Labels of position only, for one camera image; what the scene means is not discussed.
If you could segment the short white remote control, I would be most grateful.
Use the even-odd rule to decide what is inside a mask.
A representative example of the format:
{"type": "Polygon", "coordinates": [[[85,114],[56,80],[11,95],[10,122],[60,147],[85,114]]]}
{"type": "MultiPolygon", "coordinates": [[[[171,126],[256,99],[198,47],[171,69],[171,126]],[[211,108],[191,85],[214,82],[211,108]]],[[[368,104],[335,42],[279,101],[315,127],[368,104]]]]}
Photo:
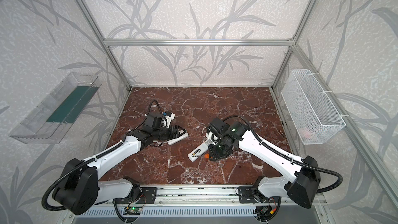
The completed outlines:
{"type": "Polygon", "coordinates": [[[183,139],[185,139],[187,137],[188,137],[187,131],[179,131],[178,137],[167,141],[167,143],[169,145],[173,145],[173,144],[175,144],[175,143],[177,143],[177,142],[179,142],[179,141],[181,141],[181,140],[183,140],[183,139]]]}

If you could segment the orange handled screwdriver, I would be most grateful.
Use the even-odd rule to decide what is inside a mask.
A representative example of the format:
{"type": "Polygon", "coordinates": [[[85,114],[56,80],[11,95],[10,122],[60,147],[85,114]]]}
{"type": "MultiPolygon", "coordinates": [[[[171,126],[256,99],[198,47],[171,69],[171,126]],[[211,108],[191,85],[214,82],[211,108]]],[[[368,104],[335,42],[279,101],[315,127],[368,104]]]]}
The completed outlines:
{"type": "Polygon", "coordinates": [[[200,157],[209,158],[209,154],[206,153],[206,154],[200,155],[200,157]]]}

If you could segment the long white remote control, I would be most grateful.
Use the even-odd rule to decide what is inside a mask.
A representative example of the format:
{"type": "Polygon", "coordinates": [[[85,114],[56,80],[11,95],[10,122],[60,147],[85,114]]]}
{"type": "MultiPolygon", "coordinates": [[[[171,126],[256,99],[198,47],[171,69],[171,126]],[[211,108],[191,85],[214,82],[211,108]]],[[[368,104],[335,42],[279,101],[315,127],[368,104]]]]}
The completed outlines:
{"type": "Polygon", "coordinates": [[[189,160],[194,162],[199,157],[203,156],[208,151],[209,145],[212,145],[212,144],[213,144],[213,142],[211,140],[207,140],[207,141],[203,142],[201,145],[199,145],[197,148],[195,148],[193,151],[191,151],[188,154],[189,160]]]}

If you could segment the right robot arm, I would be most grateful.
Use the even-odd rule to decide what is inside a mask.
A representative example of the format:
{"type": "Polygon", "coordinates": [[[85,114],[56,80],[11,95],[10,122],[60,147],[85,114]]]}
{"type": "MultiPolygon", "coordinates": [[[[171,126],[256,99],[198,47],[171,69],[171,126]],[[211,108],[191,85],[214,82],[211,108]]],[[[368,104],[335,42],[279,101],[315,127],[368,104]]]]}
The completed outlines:
{"type": "Polygon", "coordinates": [[[331,191],[343,182],[340,173],[318,167],[313,157],[296,156],[260,137],[245,118],[233,124],[214,118],[206,137],[211,141],[208,146],[211,161],[227,158],[239,148],[280,173],[279,177],[260,176],[253,184],[249,196],[259,203],[285,197],[301,207],[311,208],[316,194],[331,191]]]}

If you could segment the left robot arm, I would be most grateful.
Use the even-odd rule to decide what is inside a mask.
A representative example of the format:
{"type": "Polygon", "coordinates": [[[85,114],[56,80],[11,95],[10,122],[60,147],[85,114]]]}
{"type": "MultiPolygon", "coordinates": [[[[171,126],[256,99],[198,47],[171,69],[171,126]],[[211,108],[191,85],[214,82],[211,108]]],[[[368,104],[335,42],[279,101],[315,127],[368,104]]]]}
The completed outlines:
{"type": "Polygon", "coordinates": [[[138,201],[142,195],[139,182],[128,177],[109,181],[101,181],[101,178],[155,141],[173,145],[187,138],[186,129],[172,124],[174,118],[171,112],[147,114],[143,123],[129,130],[117,144],[84,160],[70,160],[61,176],[45,191],[42,207],[48,211],[68,209],[81,215],[92,206],[109,200],[138,201]]]}

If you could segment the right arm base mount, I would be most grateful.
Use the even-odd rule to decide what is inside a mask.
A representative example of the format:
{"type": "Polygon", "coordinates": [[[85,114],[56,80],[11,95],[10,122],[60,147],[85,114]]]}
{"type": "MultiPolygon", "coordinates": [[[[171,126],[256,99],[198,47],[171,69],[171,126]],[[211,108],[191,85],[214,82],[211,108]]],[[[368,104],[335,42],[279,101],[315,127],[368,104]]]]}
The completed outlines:
{"type": "Polygon", "coordinates": [[[241,204],[249,204],[249,203],[271,203],[271,204],[277,204],[282,201],[281,197],[271,197],[271,198],[266,198],[258,190],[252,189],[251,186],[245,187],[245,186],[240,186],[237,187],[235,190],[236,195],[239,198],[239,203],[241,204]]]}

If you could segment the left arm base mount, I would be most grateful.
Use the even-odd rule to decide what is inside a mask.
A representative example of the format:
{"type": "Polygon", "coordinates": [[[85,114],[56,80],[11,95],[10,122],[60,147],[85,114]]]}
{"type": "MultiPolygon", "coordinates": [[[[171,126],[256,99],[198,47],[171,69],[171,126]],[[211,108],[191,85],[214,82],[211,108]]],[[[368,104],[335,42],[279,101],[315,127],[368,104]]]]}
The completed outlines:
{"type": "Polygon", "coordinates": [[[157,187],[135,187],[125,198],[117,198],[116,204],[154,204],[157,187]]]}

